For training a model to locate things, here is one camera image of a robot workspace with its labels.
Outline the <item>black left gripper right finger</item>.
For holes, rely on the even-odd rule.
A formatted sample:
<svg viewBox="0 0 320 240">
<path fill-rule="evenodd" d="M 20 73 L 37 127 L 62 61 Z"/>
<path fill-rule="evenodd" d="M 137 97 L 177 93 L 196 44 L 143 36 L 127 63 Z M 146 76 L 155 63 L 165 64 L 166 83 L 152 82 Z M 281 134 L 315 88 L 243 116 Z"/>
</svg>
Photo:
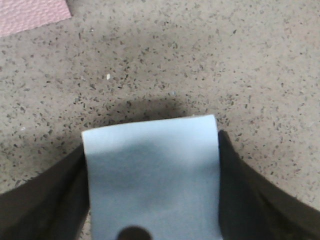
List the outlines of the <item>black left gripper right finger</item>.
<svg viewBox="0 0 320 240">
<path fill-rule="evenodd" d="M 219 131 L 219 226 L 225 240 L 318 240 L 319 210 L 246 164 Z"/>
</svg>

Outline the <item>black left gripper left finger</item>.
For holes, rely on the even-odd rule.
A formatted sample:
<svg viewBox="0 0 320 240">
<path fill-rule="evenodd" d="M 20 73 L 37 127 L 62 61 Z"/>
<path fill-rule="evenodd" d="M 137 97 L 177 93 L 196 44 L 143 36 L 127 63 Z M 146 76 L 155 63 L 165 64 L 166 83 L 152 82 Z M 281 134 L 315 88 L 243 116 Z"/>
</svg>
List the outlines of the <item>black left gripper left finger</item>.
<svg viewBox="0 0 320 240">
<path fill-rule="evenodd" d="M 76 240 L 89 211 L 84 147 L 0 195 L 2 240 Z"/>
</svg>

